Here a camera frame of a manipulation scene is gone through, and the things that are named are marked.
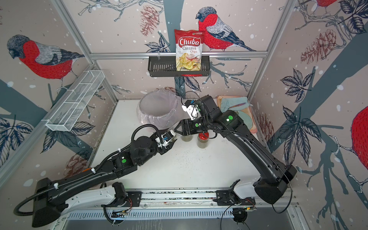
round green plate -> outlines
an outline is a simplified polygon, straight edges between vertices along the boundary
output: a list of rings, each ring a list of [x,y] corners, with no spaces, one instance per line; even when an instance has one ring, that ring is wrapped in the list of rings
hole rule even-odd
[[[235,113],[239,115],[239,117],[244,121],[244,124],[246,124],[248,129],[250,130],[253,126],[253,121],[251,117],[242,111],[235,111]]]

white table surface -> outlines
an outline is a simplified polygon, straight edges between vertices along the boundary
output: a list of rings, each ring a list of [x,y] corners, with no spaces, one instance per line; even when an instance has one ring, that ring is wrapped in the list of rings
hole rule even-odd
[[[136,113],[138,102],[118,102],[92,166],[130,143],[131,134],[141,125]],[[135,138],[142,135],[151,136],[152,131],[144,128]],[[246,156],[221,135],[209,140],[205,149],[197,146],[194,136],[190,142],[178,137],[170,151],[164,155],[158,153],[137,171],[108,184],[118,181],[125,188],[219,188],[229,187],[237,179],[253,182],[259,177],[259,172]]]

bird illustration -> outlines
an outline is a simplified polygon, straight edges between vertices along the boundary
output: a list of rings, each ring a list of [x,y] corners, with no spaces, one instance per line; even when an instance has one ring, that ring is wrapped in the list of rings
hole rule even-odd
[[[217,15],[213,7],[201,8],[195,19],[198,19],[199,30],[204,31],[204,43],[212,49],[222,49],[225,51],[228,47],[243,47],[249,51],[255,51],[249,48],[240,40],[230,26],[226,25]]]
[[[353,152],[360,162],[368,169],[368,142],[367,142],[367,133],[368,133],[368,106],[365,107],[362,111],[360,111],[354,118],[353,123],[351,125],[351,139],[353,141],[353,146],[351,148],[341,146],[337,141],[337,137],[330,136],[335,139],[337,144],[337,151],[334,154],[337,154],[340,148]],[[355,190],[357,193],[363,193],[362,187],[365,183],[368,182],[368,178],[362,182],[359,182],[353,175],[348,175],[359,185],[360,190]]]
[[[72,72],[74,62],[84,55],[63,50],[57,46],[43,45],[30,40],[24,35],[15,35],[8,40],[10,56],[28,66],[35,74],[47,79],[60,79],[61,87],[56,90],[66,89],[63,87],[63,77]]]
[[[313,2],[317,3],[316,9],[312,12],[313,15],[314,15],[314,12],[317,10],[317,8],[319,6],[323,6],[325,8],[325,13],[322,15],[322,17],[323,17],[326,14],[330,14],[331,13],[331,12],[327,12],[327,7],[329,5],[331,5],[332,3],[336,2],[337,0],[307,0],[307,1],[303,2],[302,4],[305,4],[305,3],[310,2],[310,1],[313,1]]]

white wire mesh basket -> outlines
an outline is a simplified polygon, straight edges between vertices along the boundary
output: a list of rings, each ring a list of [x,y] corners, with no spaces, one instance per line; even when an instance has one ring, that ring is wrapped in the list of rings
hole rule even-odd
[[[72,93],[50,118],[46,126],[52,131],[70,131],[104,78],[105,75],[101,70],[86,71],[82,81],[71,90]]]

bird head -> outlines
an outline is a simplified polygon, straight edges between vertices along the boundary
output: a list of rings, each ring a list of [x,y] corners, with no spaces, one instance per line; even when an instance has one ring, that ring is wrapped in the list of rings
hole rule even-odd
[[[8,50],[10,56],[14,59],[16,57],[25,58],[23,52],[23,45],[30,41],[30,39],[24,35],[15,35],[8,40]]]
[[[206,6],[206,7],[201,8],[198,11],[197,16],[195,17],[195,19],[198,19],[201,22],[203,22],[206,19],[206,17],[210,14],[217,14],[217,12],[213,7]]]

